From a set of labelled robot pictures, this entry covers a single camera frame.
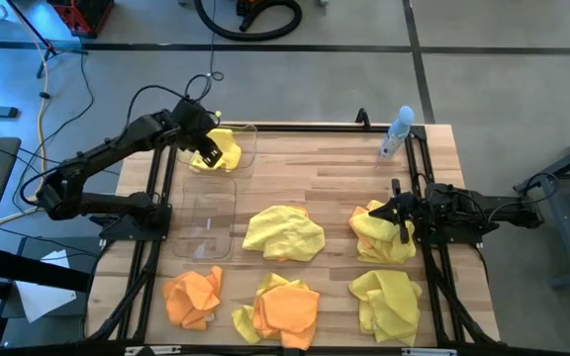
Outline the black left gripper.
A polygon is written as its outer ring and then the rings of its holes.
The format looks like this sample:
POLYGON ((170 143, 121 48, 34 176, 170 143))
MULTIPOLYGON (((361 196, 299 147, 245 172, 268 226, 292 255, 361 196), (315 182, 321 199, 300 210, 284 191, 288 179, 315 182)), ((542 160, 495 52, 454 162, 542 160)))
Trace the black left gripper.
POLYGON ((196 165, 201 168, 214 168, 223 152, 207 136, 215 127, 208 111, 191 99, 180 100, 171 112, 171 117, 179 126, 176 145, 182 150, 200 151, 196 165))

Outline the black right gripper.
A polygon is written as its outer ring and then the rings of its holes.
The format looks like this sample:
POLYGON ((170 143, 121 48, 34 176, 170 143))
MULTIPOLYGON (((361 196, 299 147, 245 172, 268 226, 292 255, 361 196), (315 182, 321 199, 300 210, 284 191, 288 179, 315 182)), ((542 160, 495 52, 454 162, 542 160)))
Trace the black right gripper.
POLYGON ((413 239, 408 229, 408 222, 411 222, 417 234, 417 241, 421 241, 428 232, 429 210, 426 201, 411 192, 402 192, 398 179, 391 180, 391 188, 393 198, 390 201, 369 202, 369 216, 393 222, 400 230, 402 244, 408 244, 413 239))

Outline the yellow microfiber towel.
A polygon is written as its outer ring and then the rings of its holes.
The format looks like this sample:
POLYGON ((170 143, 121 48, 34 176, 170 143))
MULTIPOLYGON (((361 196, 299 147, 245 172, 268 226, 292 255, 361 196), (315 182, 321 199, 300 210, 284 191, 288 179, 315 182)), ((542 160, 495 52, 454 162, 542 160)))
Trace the yellow microfiber towel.
MULTIPOLYGON (((368 212, 369 228, 367 230, 368 239, 372 249, 359 249, 357 242, 358 260, 362 262, 379 264, 404 264, 417 253, 417 248, 413 240, 408 244, 400 241, 400 230, 392 222, 369 216, 369 203, 362 207, 368 212)), ((414 236, 415 229, 411 222, 408 222, 410 236, 414 236)))
MULTIPOLYGON (((269 273, 264 276, 261 280, 256 292, 255 298, 266 290, 277 286, 293 286, 303 289, 311 290, 304 282, 301 280, 288 281, 287 279, 275 274, 269 273)), ((260 338, 254 327, 252 326, 252 316, 254 312, 254 301, 252 306, 240 306, 236 308, 232 313, 232 318, 234 322, 235 329, 241 335, 241 337, 248 343, 255 344, 261 340, 272 339, 278 340, 277 337, 270 338, 260 338)))
POLYGON ((422 288, 398 270, 371 270, 348 286, 358 299, 358 323, 362 333, 376 342, 396 340, 414 346, 421 311, 422 288))
POLYGON ((311 261, 326 246, 324 229, 293 206, 272 206, 253 216, 241 247, 264 259, 311 261))
POLYGON ((235 140, 233 131, 230 129, 213 129, 207 134, 222 152, 222 156, 217 163, 210 167, 208 166, 199 153, 195 153, 190 161, 194 168, 204 170, 234 170, 238 167, 241 158, 241 148, 235 140))

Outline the clear plastic basket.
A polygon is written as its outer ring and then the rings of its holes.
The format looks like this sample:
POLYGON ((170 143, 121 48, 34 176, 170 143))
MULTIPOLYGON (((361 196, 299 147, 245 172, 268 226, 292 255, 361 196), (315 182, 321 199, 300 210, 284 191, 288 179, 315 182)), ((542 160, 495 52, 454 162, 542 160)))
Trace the clear plastic basket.
POLYGON ((182 179, 180 219, 173 253, 183 259, 225 260, 233 249, 237 184, 231 178, 190 175, 182 179))
POLYGON ((241 158, 238 167, 234 170, 216 169, 204 170, 194 168, 190 161, 196 152, 178 151, 176 161, 189 173, 211 177, 249 178, 253 174, 253 164, 256 154, 257 130, 253 125, 242 127, 221 126, 217 129, 230 129, 235 140, 241 148, 241 158))

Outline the light blue spray bottle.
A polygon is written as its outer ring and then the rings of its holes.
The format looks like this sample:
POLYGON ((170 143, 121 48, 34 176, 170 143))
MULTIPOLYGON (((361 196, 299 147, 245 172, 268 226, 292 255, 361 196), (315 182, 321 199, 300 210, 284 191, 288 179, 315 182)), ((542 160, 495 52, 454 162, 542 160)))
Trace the light blue spray bottle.
POLYGON ((386 136, 380 147, 379 156, 383 159, 390 158, 404 143, 415 122, 415 113, 410 106, 402 106, 396 120, 387 130, 386 136))

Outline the orange vacuum cleaner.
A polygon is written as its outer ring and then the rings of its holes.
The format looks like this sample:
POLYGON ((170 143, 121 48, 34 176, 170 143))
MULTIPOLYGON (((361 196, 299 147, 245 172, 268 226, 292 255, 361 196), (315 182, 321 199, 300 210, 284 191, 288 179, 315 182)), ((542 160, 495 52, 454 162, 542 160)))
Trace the orange vacuum cleaner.
POLYGON ((236 13, 240 17, 258 15, 271 6, 277 6, 279 0, 237 0, 236 13))

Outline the black tripod stand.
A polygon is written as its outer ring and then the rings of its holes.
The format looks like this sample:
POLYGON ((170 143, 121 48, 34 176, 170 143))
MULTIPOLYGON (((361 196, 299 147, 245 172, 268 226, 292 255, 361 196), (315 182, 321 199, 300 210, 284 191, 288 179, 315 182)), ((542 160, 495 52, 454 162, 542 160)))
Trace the black tripod stand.
POLYGON ((38 49, 40 54, 41 63, 37 71, 37 78, 46 78, 48 75, 48 61, 60 54, 71 53, 77 55, 87 55, 86 50, 80 48, 65 48, 65 47, 55 47, 49 40, 47 40, 41 33, 34 27, 34 25, 27 19, 27 17, 22 13, 19 7, 14 3, 13 0, 5 0, 6 4, 11 8, 12 12, 19 20, 26 33, 28 34, 30 40, 38 49))

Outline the red toolbox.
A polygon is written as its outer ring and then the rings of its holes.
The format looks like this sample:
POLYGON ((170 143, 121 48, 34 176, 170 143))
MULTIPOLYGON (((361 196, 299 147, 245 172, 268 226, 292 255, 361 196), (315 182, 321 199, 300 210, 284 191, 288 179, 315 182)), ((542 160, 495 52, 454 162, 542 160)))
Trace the red toolbox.
POLYGON ((96 39, 115 0, 47 0, 73 37, 96 39))

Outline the white paper sheet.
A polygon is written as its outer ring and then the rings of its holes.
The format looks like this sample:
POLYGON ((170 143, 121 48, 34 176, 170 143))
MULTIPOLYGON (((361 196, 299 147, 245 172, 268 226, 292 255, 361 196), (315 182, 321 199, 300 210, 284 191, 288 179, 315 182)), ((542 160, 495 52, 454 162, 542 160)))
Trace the white paper sheet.
POLYGON ((29 282, 16 282, 27 322, 32 323, 76 300, 76 293, 29 282))

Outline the black aluminium table frame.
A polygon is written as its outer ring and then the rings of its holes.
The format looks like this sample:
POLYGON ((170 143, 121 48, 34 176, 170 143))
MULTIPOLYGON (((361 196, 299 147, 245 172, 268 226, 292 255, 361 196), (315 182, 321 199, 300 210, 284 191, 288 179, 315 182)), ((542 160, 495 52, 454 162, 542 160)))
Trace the black aluminium table frame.
POLYGON ((182 203, 183 178, 190 175, 181 164, 173 173, 169 199, 173 208, 170 232, 160 247, 150 293, 139 293, 126 322, 128 333, 142 330, 153 345, 210 346, 219 351, 248 350, 236 332, 232 313, 253 302, 262 278, 276 273, 288 280, 301 280, 321 295, 317 330, 309 356, 402 356, 403 348, 437 348, 428 295, 419 301, 421 318, 414 347, 398 341, 376 342, 358 326, 358 302, 349 283, 370 270, 356 256, 357 239, 348 218, 357 206, 390 196, 391 180, 409 187, 412 171, 431 172, 437 183, 462 186, 453 131, 449 125, 424 128, 428 151, 408 155, 399 151, 382 160, 379 146, 385 130, 380 125, 366 131, 359 124, 260 123, 256 127, 253 174, 235 178, 237 184, 236 224, 233 249, 225 260, 222 301, 213 321, 204 331, 183 330, 167 317, 162 289, 166 282, 184 272, 206 273, 210 260, 191 260, 173 253, 182 203), (326 233, 326 246, 309 262, 276 262, 241 247, 249 219, 275 205, 304 207, 326 233))

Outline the silver frame bracket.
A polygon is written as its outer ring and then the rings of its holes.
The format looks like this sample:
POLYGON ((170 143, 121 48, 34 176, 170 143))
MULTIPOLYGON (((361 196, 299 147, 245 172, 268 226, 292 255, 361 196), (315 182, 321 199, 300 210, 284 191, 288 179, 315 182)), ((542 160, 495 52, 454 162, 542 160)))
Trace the silver frame bracket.
POLYGON ((454 349, 440 348, 403 348, 402 356, 458 356, 454 349))
POLYGON ((127 347, 124 356, 175 356, 180 354, 180 345, 143 345, 127 347))

